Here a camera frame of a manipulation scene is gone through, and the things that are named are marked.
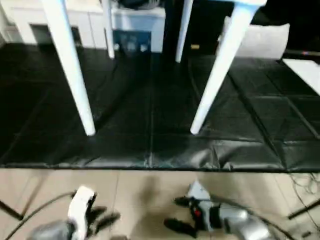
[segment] tile floor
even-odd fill
[[[199,179],[209,192],[252,208],[285,228],[297,239],[300,239],[302,232],[316,231],[307,214],[292,221],[286,220],[286,215],[303,206],[287,174],[0,169],[0,199],[18,212],[28,215],[57,195],[86,185],[97,192],[94,206],[107,207],[100,218],[112,213],[121,215],[113,225],[90,239],[119,240],[120,236],[127,236],[131,240],[192,239],[166,229],[163,220],[166,217],[176,217],[192,222],[189,212],[175,206],[172,200],[183,196],[195,179]],[[298,187],[297,191],[305,204],[320,198],[320,191],[309,194],[302,187]],[[11,239],[26,239],[37,226],[65,219],[69,203],[70,198],[66,197],[50,205],[28,221]],[[310,214],[320,225],[320,207]],[[4,239],[19,222],[0,211],[0,223]],[[319,238],[319,235],[313,234],[306,239]],[[198,239],[236,238],[217,231],[212,235],[202,232]]]

